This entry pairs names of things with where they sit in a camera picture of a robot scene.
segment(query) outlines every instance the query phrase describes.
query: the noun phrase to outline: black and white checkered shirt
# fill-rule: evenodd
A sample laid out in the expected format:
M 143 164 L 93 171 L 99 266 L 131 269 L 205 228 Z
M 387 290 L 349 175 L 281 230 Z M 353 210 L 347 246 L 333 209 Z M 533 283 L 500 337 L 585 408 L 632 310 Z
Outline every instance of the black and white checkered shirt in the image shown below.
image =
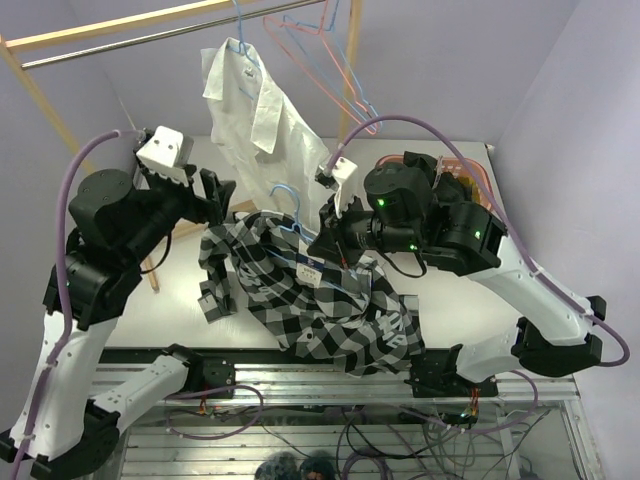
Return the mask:
M 200 284 L 199 302 L 207 320 L 235 310 L 224 264 L 229 257 L 249 311 L 283 350 L 332 358 L 357 376 L 407 367 L 409 357 L 424 350 L 420 324 L 382 268 L 366 256 L 350 271 L 309 258 L 299 235 L 285 230 L 292 224 L 289 216 L 263 211 L 205 231 L 200 266 L 208 280 Z

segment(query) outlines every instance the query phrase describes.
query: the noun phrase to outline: shirt sleeve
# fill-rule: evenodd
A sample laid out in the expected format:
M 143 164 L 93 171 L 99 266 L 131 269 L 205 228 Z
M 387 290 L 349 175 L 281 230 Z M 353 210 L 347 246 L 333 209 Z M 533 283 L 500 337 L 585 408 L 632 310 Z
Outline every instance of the shirt sleeve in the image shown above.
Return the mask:
M 224 263 L 230 253 L 225 233 L 224 225 L 209 227 L 200 242 L 198 263 L 206 270 L 207 280 L 200 283 L 198 303 L 209 323 L 237 312 Z

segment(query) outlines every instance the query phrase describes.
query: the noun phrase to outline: wall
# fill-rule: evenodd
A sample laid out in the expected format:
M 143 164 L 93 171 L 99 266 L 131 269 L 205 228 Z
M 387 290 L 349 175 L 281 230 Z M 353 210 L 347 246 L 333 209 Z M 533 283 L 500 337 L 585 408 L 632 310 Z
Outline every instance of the wall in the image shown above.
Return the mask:
M 0 9 L 0 33 L 9 39 L 77 25 L 64 0 L 3 0 Z M 103 131 L 129 127 L 111 83 L 95 59 L 48 67 L 34 76 L 81 144 Z M 54 202 L 70 153 L 2 61 L 0 111 L 3 431 L 18 416 L 40 351 L 42 298 L 54 261 Z M 114 140 L 96 150 L 92 160 L 103 167 L 131 169 L 128 149 L 124 142 Z M 0 478 L 7 477 L 8 467 L 0 462 Z
M 69 1 L 86 23 L 186 3 Z M 288 1 L 262 0 L 243 9 L 249 12 Z M 336 24 L 343 40 L 349 3 L 341 1 Z M 431 120 L 456 140 L 495 143 L 577 3 L 578 0 L 366 0 L 356 71 L 368 99 L 380 113 L 404 113 Z M 314 22 L 320 12 L 321 5 L 313 5 L 291 14 Z M 225 10 L 134 34 L 112 35 L 99 43 L 232 13 Z M 339 108 L 327 101 L 280 50 L 265 32 L 262 20 L 245 21 L 244 31 L 246 41 L 257 46 L 269 72 L 311 128 L 321 137 L 337 136 Z M 281 35 L 287 43 L 286 34 Z M 228 36 L 237 37 L 235 24 L 105 53 L 99 60 L 136 123 L 164 124 L 192 135 L 208 135 L 211 118 L 202 99 L 200 49 L 218 47 Z M 291 40 L 287 45 L 296 48 Z M 322 66 L 329 67 L 330 59 L 317 38 L 305 46 Z M 332 71 L 340 84 L 335 67 Z M 388 123 L 381 138 L 430 137 L 415 127 Z
M 601 294 L 632 359 L 577 375 L 608 478 L 637 478 L 640 393 L 640 3 L 583 0 L 496 149 L 508 212 L 532 253 Z M 605 358 L 619 349 L 610 343 Z

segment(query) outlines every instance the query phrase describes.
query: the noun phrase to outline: wooden frame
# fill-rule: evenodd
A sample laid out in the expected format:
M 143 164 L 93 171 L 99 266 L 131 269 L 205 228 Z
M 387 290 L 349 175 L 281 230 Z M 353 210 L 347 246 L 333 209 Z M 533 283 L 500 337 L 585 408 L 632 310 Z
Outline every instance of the wooden frame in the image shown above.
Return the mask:
M 241 4 L 248 4 L 254 3 L 257 0 L 237 1 Z M 45 116 L 47 121 L 55 129 L 60 138 L 62 138 L 62 141 L 67 146 L 71 154 L 75 155 L 78 150 L 80 150 L 80 144 L 76 140 L 71 129 L 69 129 L 69 127 L 64 123 L 62 117 L 58 114 L 54 106 L 51 104 L 45 93 L 40 89 L 33 77 L 22 68 L 21 62 L 16 57 L 17 54 L 40 50 L 54 45 L 62 45 L 77 42 L 80 40 L 87 40 L 90 38 L 96 38 L 112 33 L 125 32 L 129 30 L 135 30 L 137 28 L 159 25 L 161 23 L 166 23 L 181 18 L 192 17 L 203 13 L 215 12 L 218 10 L 234 7 L 235 5 L 233 0 L 202 0 L 195 3 L 179 5 L 177 7 L 165 8 L 90 25 L 82 25 L 79 27 L 58 30 L 55 32 L 42 33 L 30 37 L 18 38 L 15 40 L 5 40 L 2 38 L 2 36 L 0 36 L 0 57 L 4 59 L 13 74 L 20 81 L 24 89 L 36 103 L 40 111 L 42 111 L 42 114 Z M 356 54 L 358 50 L 361 15 L 362 0 L 351 0 L 351 14 L 349 18 L 346 55 L 348 62 L 352 66 L 355 65 Z M 345 100 L 343 101 L 343 105 L 346 105 L 346 99 L 351 93 L 347 88 L 347 82 L 344 83 L 344 91 Z M 340 116 L 339 139 L 344 138 L 348 128 L 349 117 L 346 113 L 343 112 Z M 83 162 L 82 168 L 87 174 L 95 171 L 95 167 L 89 160 L 85 160 Z M 244 202 L 243 204 L 235 205 L 231 208 L 233 210 L 238 210 L 238 207 L 242 209 L 251 208 L 253 202 L 249 202 L 250 205 L 247 202 Z M 174 236 L 179 238 L 199 231 L 202 231 L 202 227 L 199 225 L 180 225 L 177 226 L 176 229 L 174 229 Z M 151 257 L 145 259 L 144 268 L 147 270 L 153 268 L 153 261 Z M 148 277 L 153 290 L 156 292 L 159 291 L 160 283 L 158 281 L 156 272 L 151 272 Z

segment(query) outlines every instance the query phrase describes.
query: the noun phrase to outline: white table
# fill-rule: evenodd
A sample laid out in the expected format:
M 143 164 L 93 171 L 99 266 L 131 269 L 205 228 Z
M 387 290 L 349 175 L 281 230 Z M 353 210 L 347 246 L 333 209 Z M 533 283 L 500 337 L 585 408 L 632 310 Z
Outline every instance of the white table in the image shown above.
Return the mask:
M 328 140 L 329 146 L 335 145 Z M 484 144 L 457 142 L 467 157 L 480 163 L 489 174 L 494 193 L 500 201 L 495 177 Z M 404 150 L 430 155 L 452 156 L 439 142 L 407 140 L 354 140 L 345 156 L 356 162 L 361 179 L 380 157 Z M 191 163 L 216 171 L 221 179 L 237 178 L 221 159 L 208 137 L 197 137 Z M 240 188 L 232 203 L 246 200 Z M 233 292 L 239 313 L 209 325 L 197 303 L 199 282 L 206 275 L 198 266 L 199 235 L 177 239 L 171 254 L 158 270 L 160 292 L 149 282 L 142 282 L 133 293 L 124 315 L 109 339 L 110 347 L 165 347 L 179 343 L 187 347 L 209 348 L 277 348 L 269 331 L 242 307 L 246 295 L 235 285 Z M 154 253 L 158 261 L 164 243 Z M 418 271 L 412 256 L 400 258 L 397 264 L 408 271 Z M 389 266 L 384 270 L 398 293 L 415 294 L 420 300 L 420 323 L 427 347 L 446 348 L 456 343 L 476 342 L 491 336 L 507 325 L 515 324 L 517 311 L 493 292 L 467 279 L 458 278 L 434 268 L 421 279 L 403 277 Z

